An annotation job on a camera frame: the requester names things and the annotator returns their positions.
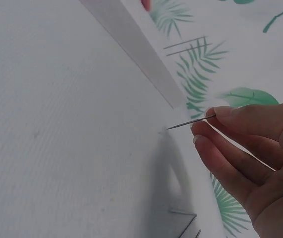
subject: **red spot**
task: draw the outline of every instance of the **red spot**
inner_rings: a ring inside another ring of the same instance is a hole
[[[146,9],[146,11],[150,11],[151,9],[151,0],[141,0],[144,8]]]

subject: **finger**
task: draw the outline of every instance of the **finger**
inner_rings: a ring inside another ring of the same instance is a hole
[[[207,116],[212,114],[214,114],[213,108],[207,110]],[[207,121],[225,136],[242,145],[256,158],[274,170],[279,170],[283,166],[283,149],[277,141],[256,135],[238,134],[221,124],[217,118],[209,118]]]
[[[223,125],[241,134],[279,141],[283,131],[283,104],[216,107],[214,111]]]
[[[237,148],[203,121],[192,126],[192,133],[209,139],[237,170],[258,186],[262,186],[273,172],[253,156]]]
[[[199,136],[195,141],[195,147],[207,169],[214,174],[224,189],[244,207],[249,195],[256,189],[256,185],[231,165],[207,138]]]

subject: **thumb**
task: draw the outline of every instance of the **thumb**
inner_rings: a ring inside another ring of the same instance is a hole
[[[216,107],[214,112],[223,125],[240,134],[279,141],[283,132],[283,104]]]

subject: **hand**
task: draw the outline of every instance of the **hand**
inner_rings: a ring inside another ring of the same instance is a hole
[[[283,104],[216,107],[207,116],[213,113],[208,123],[254,156],[201,121],[191,131],[203,163],[245,208],[261,238],[283,238]]]

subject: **sewing needle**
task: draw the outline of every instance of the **sewing needle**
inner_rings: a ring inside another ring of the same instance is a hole
[[[198,122],[198,121],[201,121],[201,120],[205,120],[205,119],[208,119],[208,118],[212,118],[212,117],[215,117],[215,116],[216,115],[213,114],[213,115],[210,115],[210,116],[207,116],[207,117],[204,117],[204,118],[200,118],[200,119],[192,120],[192,121],[189,121],[189,122],[185,122],[185,123],[182,123],[182,124],[170,127],[167,130],[174,129],[174,128],[181,127],[181,126],[188,125],[188,124],[192,124],[192,123],[195,123],[195,122]]]

